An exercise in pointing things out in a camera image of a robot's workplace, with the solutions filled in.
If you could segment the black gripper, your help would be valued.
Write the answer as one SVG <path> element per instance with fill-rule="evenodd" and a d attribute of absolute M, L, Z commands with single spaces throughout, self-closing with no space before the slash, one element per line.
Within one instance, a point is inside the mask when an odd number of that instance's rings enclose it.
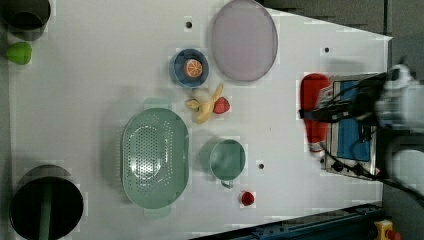
<path fill-rule="evenodd" d="M 334 83 L 353 83 L 356 93 L 349 99 L 349 113 L 331 112 L 323 109 L 310 111 L 300 109 L 298 111 L 299 117 L 304 120 L 337 123 L 343 119 L 349 119 L 351 115 L 361 125 L 377 125 L 376 102 L 383 92 L 386 77 L 386 73 L 334 76 Z"/>

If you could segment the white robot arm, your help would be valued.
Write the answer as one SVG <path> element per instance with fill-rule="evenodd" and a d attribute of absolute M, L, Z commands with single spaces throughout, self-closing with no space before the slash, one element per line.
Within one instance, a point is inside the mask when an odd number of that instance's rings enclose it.
<path fill-rule="evenodd" d="M 328 126 L 344 119 L 378 129 L 423 131 L 423 107 L 415 100 L 423 95 L 423 85 L 404 64 L 386 73 L 359 75 L 339 93 L 328 76 L 309 74 L 301 80 L 299 94 L 299 116 L 315 157 L 331 155 L 325 146 Z"/>

